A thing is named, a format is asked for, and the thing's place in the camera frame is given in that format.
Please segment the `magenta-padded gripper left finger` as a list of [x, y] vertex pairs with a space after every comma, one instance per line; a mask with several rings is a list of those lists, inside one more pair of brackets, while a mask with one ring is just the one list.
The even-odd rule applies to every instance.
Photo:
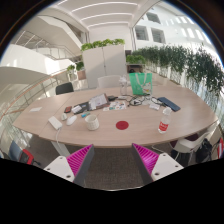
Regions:
[[93, 157], [94, 145], [91, 144], [67, 157], [58, 156], [44, 170], [83, 187]]

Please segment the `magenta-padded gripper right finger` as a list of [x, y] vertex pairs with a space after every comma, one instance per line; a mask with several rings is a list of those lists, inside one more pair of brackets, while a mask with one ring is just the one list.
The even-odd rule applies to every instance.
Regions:
[[132, 144], [132, 154], [144, 185], [183, 169], [183, 166], [167, 153], [157, 154], [135, 143]]

